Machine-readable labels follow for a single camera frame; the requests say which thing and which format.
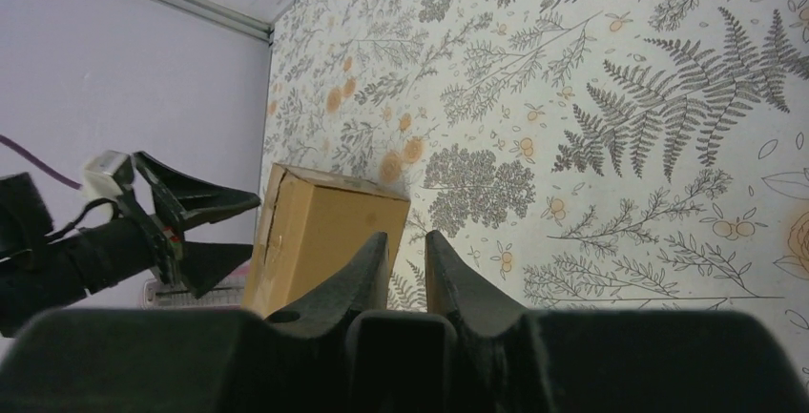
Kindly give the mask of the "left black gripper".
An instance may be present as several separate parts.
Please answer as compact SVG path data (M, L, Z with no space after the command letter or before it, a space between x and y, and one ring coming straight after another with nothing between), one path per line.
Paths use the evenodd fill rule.
M80 228L72 221L56 231L38 196L2 198L2 336L147 270L164 283L180 278L200 299L251 258L251 244L182 243L186 231L258 208L257 194L185 175L145 152L132 159L151 189L151 216L121 196L109 202L114 215L106 223Z

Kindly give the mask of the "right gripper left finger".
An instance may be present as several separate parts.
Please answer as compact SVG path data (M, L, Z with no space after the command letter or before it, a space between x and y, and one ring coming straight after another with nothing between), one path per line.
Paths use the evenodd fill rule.
M379 412L357 318L386 299L388 237L267 318L70 308L35 319L1 365L5 412Z

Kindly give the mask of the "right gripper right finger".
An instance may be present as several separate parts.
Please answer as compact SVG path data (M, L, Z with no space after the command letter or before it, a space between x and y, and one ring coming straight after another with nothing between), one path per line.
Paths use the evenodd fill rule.
M529 309L425 237L428 309L457 341L450 412L804 412L784 350L738 312Z

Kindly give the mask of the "brown cardboard express box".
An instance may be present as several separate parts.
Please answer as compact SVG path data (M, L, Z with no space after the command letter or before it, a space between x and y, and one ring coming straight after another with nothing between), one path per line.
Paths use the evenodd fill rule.
M242 308L268 317L341 270L377 232L387 234L393 263L409 209L407 197L367 179L273 164Z

